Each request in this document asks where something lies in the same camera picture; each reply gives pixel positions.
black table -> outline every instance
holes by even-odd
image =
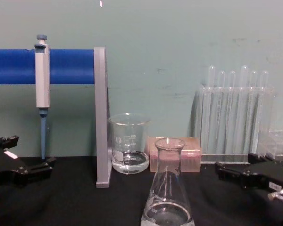
[[[97,189],[95,157],[58,158],[49,180],[0,187],[0,226],[139,226],[153,176],[113,171],[110,188]],[[196,226],[279,226],[283,220],[283,203],[219,181],[213,165],[183,177]]]

flask neck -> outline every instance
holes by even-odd
[[[157,172],[172,172],[176,175],[180,174],[180,153],[182,148],[164,150],[158,148],[158,167]]]

plastic container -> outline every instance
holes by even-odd
[[[150,171],[156,172],[158,162],[158,151],[155,147],[155,142],[164,137],[148,137],[145,153],[150,156]],[[181,137],[185,142],[185,146],[181,151],[180,170],[185,173],[200,172],[201,165],[201,148],[199,140],[193,137]],[[176,158],[176,156],[168,155],[168,158]]]
[[[261,133],[258,142],[258,153],[269,155],[277,160],[283,161],[283,130],[270,130]]]

glass beaker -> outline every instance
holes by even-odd
[[[194,226],[180,174],[184,141],[164,138],[155,143],[158,168],[141,218],[141,226]]]
[[[112,166],[124,174],[144,171],[149,157],[144,152],[150,119],[142,114],[124,113],[108,119],[112,125]]]

pink block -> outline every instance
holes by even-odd
[[[156,172],[157,169],[157,148],[155,142],[164,137],[148,137],[145,147],[145,153],[150,156],[150,171]],[[201,148],[199,140],[193,137],[179,138],[185,142],[185,146],[181,151],[181,172],[198,173],[200,172],[201,164]],[[168,156],[167,160],[172,160],[172,155]]]

